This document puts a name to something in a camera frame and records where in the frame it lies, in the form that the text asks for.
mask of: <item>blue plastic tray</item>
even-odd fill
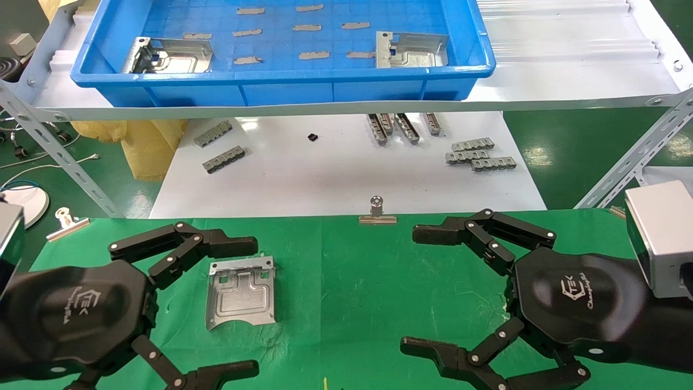
[[[324,4],[297,12],[297,6]],[[260,15],[238,8],[265,7]],[[344,30],[343,23],[369,22]],[[321,31],[293,31],[321,24]],[[262,28],[260,35],[234,31]],[[450,36],[446,67],[377,69],[376,32]],[[210,33],[210,71],[200,74],[120,74],[137,36],[182,38]],[[300,60],[299,53],[330,51]],[[262,63],[235,65],[257,56]],[[102,0],[71,77],[95,87],[116,107],[278,105],[377,100],[463,100],[495,58],[475,0]]]

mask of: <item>metal shelf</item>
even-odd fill
[[[95,7],[60,9],[22,79],[9,86],[40,121],[218,118],[676,105],[693,64],[649,0],[478,0],[498,59],[465,101],[264,107],[113,108],[69,77]]]

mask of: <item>white table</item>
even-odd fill
[[[409,118],[416,146],[398,130],[377,145],[365,115],[320,115],[230,119],[234,129],[203,149],[193,138],[222,119],[192,120],[150,218],[368,214],[373,195],[386,214],[546,209],[500,112],[439,114],[439,137],[418,114]],[[319,139],[309,141],[311,133]],[[453,142],[481,137],[496,143],[492,157],[511,156],[518,167],[473,172],[445,163]],[[236,145],[250,152],[213,174],[202,168]]]

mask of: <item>metal rack leg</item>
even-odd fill
[[[574,208],[606,207],[633,178],[644,180],[642,169],[693,118],[693,90],[688,92],[681,103],[655,122]]]
[[[26,106],[0,81],[0,105],[24,130],[75,180],[84,192],[111,218],[125,218],[106,193],[94,182],[75,159],[55,139],[53,133],[34,118]]]

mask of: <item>small metal part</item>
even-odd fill
[[[469,141],[455,142],[453,144],[453,151],[477,151],[479,149],[493,149],[495,144],[491,141],[491,138],[479,138],[470,139]]]
[[[258,35],[262,33],[262,28],[255,28],[254,30],[243,30],[234,31],[234,37],[245,37],[246,35]]]
[[[325,8],[325,5],[317,4],[316,6],[301,6],[296,7],[296,12],[317,11],[321,10],[322,8]]]
[[[342,23],[343,30],[356,30],[358,28],[369,28],[370,22]]]
[[[316,60],[319,58],[329,58],[329,51],[304,51],[299,54],[299,60]]]
[[[394,123],[392,123],[392,116],[390,114],[378,114],[378,119],[380,120],[380,125],[383,127],[386,135],[392,135],[394,130]]]
[[[395,114],[394,118],[397,120],[397,125],[402,130],[402,133],[404,133],[404,136],[409,140],[409,142],[411,142],[412,144],[418,143],[419,134],[414,129],[414,126],[412,126],[412,122],[409,121],[407,115],[399,113]]]
[[[209,40],[136,37],[121,73],[204,73],[212,54]]]
[[[248,65],[248,64],[259,64],[262,62],[260,57],[239,57],[234,59],[235,65]]]
[[[208,330],[228,321],[252,325],[274,318],[274,258],[253,257],[213,262],[209,267],[206,325]]]
[[[486,151],[467,151],[467,152],[450,152],[445,153],[445,162],[450,165],[464,164],[471,160],[480,160],[482,158],[491,158]]]
[[[204,168],[207,173],[213,173],[218,171],[219,169],[226,167],[228,164],[231,164],[232,162],[238,160],[239,158],[243,157],[245,155],[245,150],[241,148],[240,146],[236,146],[233,149],[226,151],[224,153],[221,153],[220,155],[216,156],[215,158],[202,163],[202,167]]]
[[[322,26],[319,24],[297,24],[293,29],[294,31],[320,31]]]
[[[373,137],[375,137],[376,142],[379,145],[385,145],[387,143],[387,136],[385,134],[385,129],[378,119],[378,114],[368,114],[368,124],[371,126],[371,131],[373,132]]]
[[[444,67],[448,64],[448,35],[376,32],[376,67]]]
[[[218,124],[217,126],[214,126],[213,128],[210,128],[209,130],[205,131],[202,135],[198,135],[197,137],[195,137],[195,139],[193,141],[200,148],[204,148],[205,146],[216,141],[219,137],[228,133],[232,129],[233,129],[233,126],[231,126],[229,121],[223,121],[220,124]]]
[[[260,15],[265,13],[265,7],[261,8],[239,8],[236,10],[236,15]]]
[[[185,33],[183,34],[184,40],[210,40],[212,39],[212,34],[200,34],[200,33]]]
[[[375,58],[375,51],[349,51],[346,53],[347,58]]]
[[[480,171],[495,171],[498,169],[515,169],[517,162],[512,157],[499,158],[484,158],[481,160],[472,160],[472,170]]]
[[[89,218],[83,218],[75,222],[76,218],[73,218],[70,215],[70,209],[67,207],[61,207],[58,210],[56,210],[55,218],[57,218],[58,221],[60,221],[60,230],[58,230],[57,232],[52,232],[51,234],[46,236],[46,239],[49,242],[53,242],[56,239],[65,237],[68,234],[76,232],[77,230],[89,225]]]
[[[383,198],[375,195],[371,198],[371,215],[358,217],[361,225],[394,225],[397,217],[394,215],[383,215]]]
[[[438,122],[438,118],[435,116],[435,114],[432,112],[427,112],[422,115],[423,119],[426,121],[428,132],[431,135],[440,135],[440,130],[442,130],[442,128],[440,127],[440,122]]]

